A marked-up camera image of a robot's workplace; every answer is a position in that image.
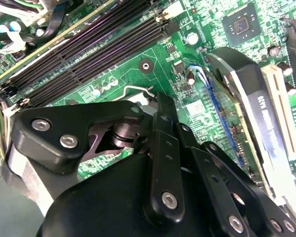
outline mounting hole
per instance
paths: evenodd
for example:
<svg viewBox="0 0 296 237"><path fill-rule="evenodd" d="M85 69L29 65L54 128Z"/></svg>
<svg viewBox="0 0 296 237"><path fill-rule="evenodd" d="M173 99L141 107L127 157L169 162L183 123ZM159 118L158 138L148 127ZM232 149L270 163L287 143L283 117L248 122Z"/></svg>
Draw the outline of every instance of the mounting hole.
<svg viewBox="0 0 296 237"><path fill-rule="evenodd" d="M215 175L212 175L212 179L216 182L216 183L218 183L218 178L215 176Z"/></svg>
<svg viewBox="0 0 296 237"><path fill-rule="evenodd" d="M137 114L140 112L138 107L133 106L131 109L132 109L133 112L135 112Z"/></svg>
<svg viewBox="0 0 296 237"><path fill-rule="evenodd" d="M146 136L141 136L141 137L138 138L137 141L138 141L138 143L143 144L143 143L145 143L147 140L148 140L148 138L147 138Z"/></svg>
<svg viewBox="0 0 296 237"><path fill-rule="evenodd" d="M148 63L144 63L143 64L143 69L148 70L149 69L149 64Z"/></svg>

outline cable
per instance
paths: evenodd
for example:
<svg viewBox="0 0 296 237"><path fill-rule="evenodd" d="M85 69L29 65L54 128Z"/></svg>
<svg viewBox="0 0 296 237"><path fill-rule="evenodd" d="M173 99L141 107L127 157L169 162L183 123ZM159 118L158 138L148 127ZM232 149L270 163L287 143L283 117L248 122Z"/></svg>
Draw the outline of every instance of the cable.
<svg viewBox="0 0 296 237"><path fill-rule="evenodd" d="M64 21L66 15L67 2L55 6L53 13L51 14L50 22L46 31L40 37L29 35L24 32L20 32L21 39L26 43L42 44L53 39L59 32L60 27ZM0 41L11 41L7 33L0 33Z"/></svg>
<svg viewBox="0 0 296 237"><path fill-rule="evenodd" d="M15 2L23 5L23 6L28 6L28 7L33 7L33 8L43 8L41 4L34 4L34 3L29 3L21 0L14 0Z"/></svg>

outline wire bundle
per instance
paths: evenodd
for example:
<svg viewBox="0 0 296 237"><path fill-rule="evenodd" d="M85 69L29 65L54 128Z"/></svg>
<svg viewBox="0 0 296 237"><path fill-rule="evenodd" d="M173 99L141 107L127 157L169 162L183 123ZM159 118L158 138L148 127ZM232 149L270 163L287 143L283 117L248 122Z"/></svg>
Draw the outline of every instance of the wire bundle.
<svg viewBox="0 0 296 237"><path fill-rule="evenodd" d="M11 119L2 112L6 108L8 108L8 105L6 102L2 102L0 104L0 154L2 159L5 158L11 136Z"/></svg>

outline capacitor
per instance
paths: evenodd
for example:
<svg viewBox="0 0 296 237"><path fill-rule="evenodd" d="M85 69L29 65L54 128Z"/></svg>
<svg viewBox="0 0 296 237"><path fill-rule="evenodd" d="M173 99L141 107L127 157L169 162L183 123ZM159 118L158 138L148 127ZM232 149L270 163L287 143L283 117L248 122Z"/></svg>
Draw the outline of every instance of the capacitor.
<svg viewBox="0 0 296 237"><path fill-rule="evenodd" d="M278 46L272 45L269 48L267 48L267 52L270 56L276 56L279 54L280 48Z"/></svg>
<svg viewBox="0 0 296 237"><path fill-rule="evenodd" d="M93 94L93 96L94 96L95 98L99 98L100 95L101 95L101 91L102 91L102 88L99 87L99 86L97 86L97 87L93 90L92 94Z"/></svg>
<svg viewBox="0 0 296 237"><path fill-rule="evenodd" d="M282 69L283 75L289 76L293 73L293 69L290 67L290 65L287 65L285 62L279 62L277 64L277 67Z"/></svg>
<svg viewBox="0 0 296 237"><path fill-rule="evenodd" d="M44 35L44 33L45 33L45 30L42 29L42 28L38 28L38 29L35 31L35 35L36 35L37 37L41 37L42 35Z"/></svg>
<svg viewBox="0 0 296 237"><path fill-rule="evenodd" d="M189 33L186 37L186 42L189 44L189 45L195 45L197 42L198 42L198 35L197 33Z"/></svg>
<svg viewBox="0 0 296 237"><path fill-rule="evenodd" d="M195 76L194 76L193 72L188 72L185 75L185 79L186 79L187 84L189 84L189 85L194 85L195 84Z"/></svg>
<svg viewBox="0 0 296 237"><path fill-rule="evenodd" d="M296 95L296 88L293 87L289 82L285 82L285 87L288 95Z"/></svg>
<svg viewBox="0 0 296 237"><path fill-rule="evenodd" d="M21 21L11 21L10 30L14 32L23 32L26 30L26 26Z"/></svg>
<svg viewBox="0 0 296 237"><path fill-rule="evenodd" d="M9 28L6 25L0 25L0 33L6 33L9 31Z"/></svg>

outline ram slot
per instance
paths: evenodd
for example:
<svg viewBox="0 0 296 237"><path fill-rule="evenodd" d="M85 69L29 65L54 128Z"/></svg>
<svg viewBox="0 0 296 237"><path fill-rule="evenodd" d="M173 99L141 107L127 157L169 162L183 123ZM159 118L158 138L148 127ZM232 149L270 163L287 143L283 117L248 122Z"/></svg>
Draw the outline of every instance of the ram slot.
<svg viewBox="0 0 296 237"><path fill-rule="evenodd" d="M134 53L157 42L165 36L163 27L167 24L168 22L157 23L155 18L150 18L136 28L121 35L93 55L80 61L52 81L30 93L27 96L30 100L29 106L46 106L58 97L132 56Z"/></svg>
<svg viewBox="0 0 296 237"><path fill-rule="evenodd" d="M103 39L120 29L121 26L149 9L150 6L148 0L126 1L118 5L109 13L101 16L87 29L75 35L67 43L50 52L42 58L42 61L38 61L31 68L13 78L11 84L19 91L24 90L49 72L60 68L74 56L103 41Z"/></svg>

